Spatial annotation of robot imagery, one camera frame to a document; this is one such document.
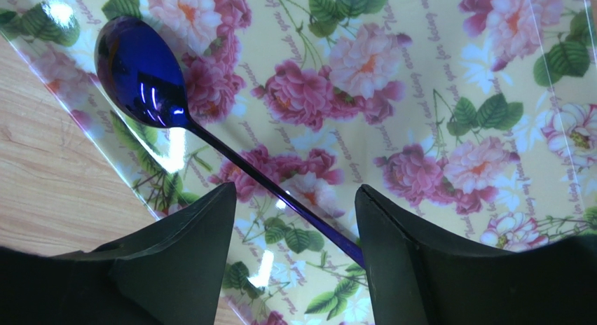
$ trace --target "tray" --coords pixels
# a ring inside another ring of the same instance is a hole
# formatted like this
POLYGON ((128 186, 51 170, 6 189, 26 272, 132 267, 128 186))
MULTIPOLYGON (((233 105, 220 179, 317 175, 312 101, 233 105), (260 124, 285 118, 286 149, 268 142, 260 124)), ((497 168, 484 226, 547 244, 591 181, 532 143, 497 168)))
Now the tray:
POLYGON ((157 218, 223 181, 238 210, 222 296, 251 325, 372 324, 364 271, 203 141, 119 113, 102 25, 175 51, 191 110, 358 242, 370 184, 477 242, 597 233, 590 0, 0 0, 0 28, 157 218))

